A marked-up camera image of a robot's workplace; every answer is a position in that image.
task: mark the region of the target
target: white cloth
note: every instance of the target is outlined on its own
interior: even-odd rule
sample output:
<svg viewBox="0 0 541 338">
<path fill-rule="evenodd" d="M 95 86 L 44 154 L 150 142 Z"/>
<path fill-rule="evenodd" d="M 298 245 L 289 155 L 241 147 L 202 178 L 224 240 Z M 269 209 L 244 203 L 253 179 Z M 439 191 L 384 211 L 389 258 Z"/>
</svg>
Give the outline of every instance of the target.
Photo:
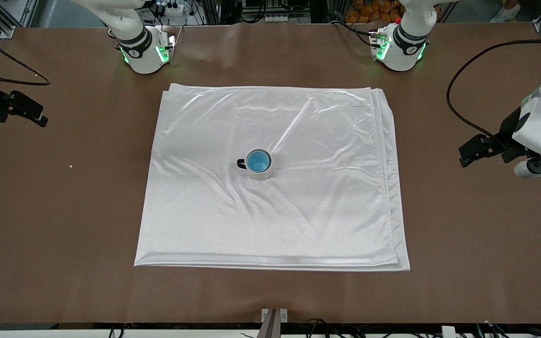
<svg viewBox="0 0 541 338">
<path fill-rule="evenodd" d="M 273 156 L 263 181 L 236 166 Z M 160 105 L 135 266 L 408 271 L 382 90 L 172 84 Z"/>
</svg>

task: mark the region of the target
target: brown table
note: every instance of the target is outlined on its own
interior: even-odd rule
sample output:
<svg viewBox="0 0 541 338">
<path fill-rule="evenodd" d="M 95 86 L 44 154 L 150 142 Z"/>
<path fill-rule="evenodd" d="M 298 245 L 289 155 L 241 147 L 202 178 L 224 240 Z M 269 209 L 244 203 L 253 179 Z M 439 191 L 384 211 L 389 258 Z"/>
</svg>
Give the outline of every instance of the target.
<svg viewBox="0 0 541 338">
<path fill-rule="evenodd" d="M 143 76 L 103 29 L 18 29 L 1 45 L 50 77 L 21 88 L 50 120 L 0 124 L 0 323 L 249 322 L 264 307 L 299 322 L 541 323 L 541 179 L 520 179 L 499 158 L 462 169 L 457 149 L 476 132 L 444 99 L 477 52 L 536 37 L 528 23 L 436 25 L 425 58 L 394 73 L 339 26 L 187 27 L 174 64 Z M 0 55 L 4 75 L 34 78 Z M 384 88 L 412 270 L 134 268 L 171 83 Z M 453 104 L 496 131 L 540 83 L 541 45 L 509 46 L 461 75 Z"/>
</svg>

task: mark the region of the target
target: black mug handle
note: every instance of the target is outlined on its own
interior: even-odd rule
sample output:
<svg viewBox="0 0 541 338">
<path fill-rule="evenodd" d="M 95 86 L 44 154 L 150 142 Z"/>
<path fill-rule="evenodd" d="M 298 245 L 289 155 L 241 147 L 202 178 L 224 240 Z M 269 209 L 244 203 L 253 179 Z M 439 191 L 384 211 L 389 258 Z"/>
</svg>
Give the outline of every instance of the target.
<svg viewBox="0 0 541 338">
<path fill-rule="evenodd" d="M 237 160 L 237 166 L 238 166 L 239 168 L 241 168 L 241 169 L 247 169 L 247 168 L 245 167 L 245 159 L 240 158 L 239 160 Z"/>
</svg>

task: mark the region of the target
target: white mug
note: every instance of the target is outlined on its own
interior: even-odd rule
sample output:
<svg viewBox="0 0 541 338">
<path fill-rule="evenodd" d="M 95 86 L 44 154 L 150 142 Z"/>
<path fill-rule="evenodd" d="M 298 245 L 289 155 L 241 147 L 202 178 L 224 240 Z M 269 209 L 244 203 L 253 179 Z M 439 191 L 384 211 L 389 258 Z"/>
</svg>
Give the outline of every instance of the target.
<svg viewBox="0 0 541 338">
<path fill-rule="evenodd" d="M 264 149 L 253 149 L 245 159 L 237 160 L 237 166 L 246 169 L 255 180 L 266 180 L 272 174 L 273 160 L 271 154 Z"/>
</svg>

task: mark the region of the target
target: shoe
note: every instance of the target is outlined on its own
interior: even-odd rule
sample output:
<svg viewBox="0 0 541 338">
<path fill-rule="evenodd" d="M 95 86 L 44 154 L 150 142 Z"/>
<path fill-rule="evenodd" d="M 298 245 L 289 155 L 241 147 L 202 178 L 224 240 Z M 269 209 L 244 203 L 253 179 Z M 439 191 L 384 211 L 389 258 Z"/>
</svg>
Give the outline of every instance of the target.
<svg viewBox="0 0 541 338">
<path fill-rule="evenodd" d="M 519 4 L 516 4 L 511 9 L 504 9 L 504 7 L 503 7 L 498 11 L 496 16 L 493 17 L 492 20 L 490 20 L 490 22 L 494 23 L 494 22 L 511 21 L 515 17 L 515 15 L 517 15 L 517 13 L 519 13 L 519 9 L 521 9 L 521 5 L 519 5 Z"/>
</svg>

